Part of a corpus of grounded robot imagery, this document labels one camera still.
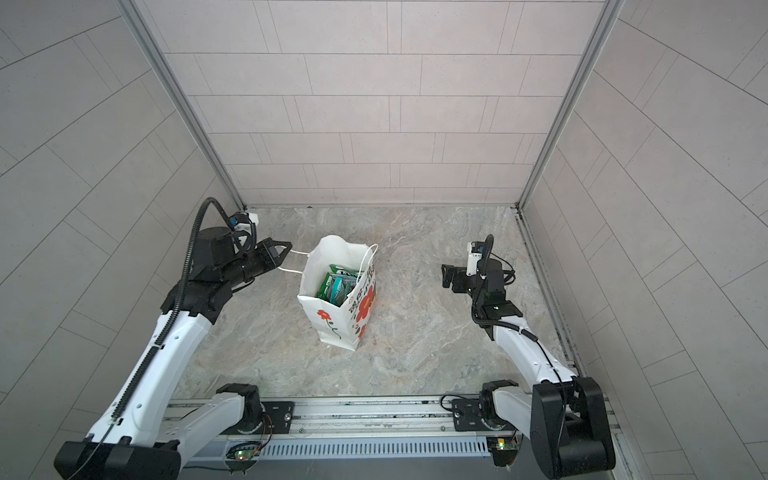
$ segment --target black mounting plate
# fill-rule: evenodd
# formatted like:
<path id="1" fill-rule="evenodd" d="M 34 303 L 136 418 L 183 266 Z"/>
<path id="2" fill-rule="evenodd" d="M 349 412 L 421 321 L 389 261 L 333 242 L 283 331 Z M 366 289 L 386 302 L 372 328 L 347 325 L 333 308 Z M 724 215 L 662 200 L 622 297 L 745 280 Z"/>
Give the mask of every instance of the black mounting plate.
<path id="1" fill-rule="evenodd" d="M 275 429 L 273 433 L 288 433 L 290 431 L 290 423 L 293 419 L 293 402 L 261 402 L 262 405 L 264 405 L 264 413 L 266 415 L 269 415 L 272 419 L 272 423 L 275 425 Z M 251 432 L 251 435 L 261 435 L 261 432 L 264 430 L 265 425 L 269 425 L 270 421 L 266 420 L 265 422 L 262 422 L 261 425 Z M 221 432 L 222 435 L 242 435 L 243 433 L 238 432 L 237 429 L 234 427 L 229 427 L 228 429 Z"/>
<path id="2" fill-rule="evenodd" d="M 505 422 L 500 429 L 489 428 L 482 421 L 482 410 L 478 399 L 452 399 L 451 410 L 453 411 L 453 428 L 457 432 L 508 432 L 516 430 L 508 422 Z"/>

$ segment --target red flower print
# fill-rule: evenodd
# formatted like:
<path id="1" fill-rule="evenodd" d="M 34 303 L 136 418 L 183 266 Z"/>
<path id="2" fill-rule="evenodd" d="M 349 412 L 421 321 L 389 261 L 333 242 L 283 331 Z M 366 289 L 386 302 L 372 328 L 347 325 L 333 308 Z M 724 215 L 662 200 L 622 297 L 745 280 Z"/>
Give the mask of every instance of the red flower print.
<path id="1" fill-rule="evenodd" d="M 360 302 L 360 311 L 357 314 L 357 320 L 356 322 L 359 322 L 360 320 L 366 318 L 368 316 L 368 310 L 371 309 L 371 303 L 373 303 L 373 287 L 368 290 L 368 295 L 365 296 L 365 298 L 362 299 L 362 302 Z"/>

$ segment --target marble surface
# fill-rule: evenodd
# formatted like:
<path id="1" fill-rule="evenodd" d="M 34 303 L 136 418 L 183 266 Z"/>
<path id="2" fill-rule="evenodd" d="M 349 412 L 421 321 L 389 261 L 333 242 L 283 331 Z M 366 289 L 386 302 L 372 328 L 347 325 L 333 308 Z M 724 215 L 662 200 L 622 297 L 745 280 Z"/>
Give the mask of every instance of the marble surface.
<path id="1" fill-rule="evenodd" d="M 466 264 L 466 244 L 495 237 L 494 253 L 517 280 L 507 297 L 560 360 L 550 320 L 523 239 L 508 207 L 267 208 L 259 238 L 288 240 L 309 252 L 336 234 L 378 243 L 377 299 L 357 351 L 318 340 L 296 294 L 300 275 L 274 270 L 256 278 L 224 307 L 194 353 L 174 393 L 204 398 L 228 382 L 254 383 L 261 396 L 370 396 L 477 393 L 482 383 L 513 379 L 515 365 L 469 318 L 470 299 L 442 288 L 440 266 Z M 284 268 L 301 270 L 291 253 Z"/>

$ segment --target tiled wall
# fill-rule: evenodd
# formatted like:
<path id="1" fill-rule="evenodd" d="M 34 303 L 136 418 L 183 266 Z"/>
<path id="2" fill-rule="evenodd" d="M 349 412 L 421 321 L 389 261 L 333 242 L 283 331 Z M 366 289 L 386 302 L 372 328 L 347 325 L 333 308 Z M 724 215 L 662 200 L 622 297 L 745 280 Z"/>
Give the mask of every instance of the tiled wall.
<path id="1" fill-rule="evenodd" d="M 517 201 L 603 6 L 137 5 L 253 205 Z"/>
<path id="2" fill-rule="evenodd" d="M 525 209 L 643 478 L 768 472 L 766 30 L 627 0 Z"/>
<path id="3" fill-rule="evenodd" d="M 1 477 L 58 477 L 208 195 L 234 208 L 110 0 L 0 2 Z"/>

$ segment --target shopping bag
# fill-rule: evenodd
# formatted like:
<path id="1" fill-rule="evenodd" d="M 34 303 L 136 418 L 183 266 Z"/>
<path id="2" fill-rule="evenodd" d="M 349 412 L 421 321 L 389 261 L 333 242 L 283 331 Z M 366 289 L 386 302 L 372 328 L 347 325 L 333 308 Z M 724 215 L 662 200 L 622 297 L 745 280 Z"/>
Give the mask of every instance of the shopping bag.
<path id="1" fill-rule="evenodd" d="M 376 298 L 373 256 L 377 248 L 375 243 L 368 247 L 329 235 L 323 237 L 315 250 L 310 252 L 301 276 L 298 299 L 321 342 L 352 351 L 357 348 Z M 360 272 L 357 285 L 341 306 L 315 297 L 332 264 Z"/>

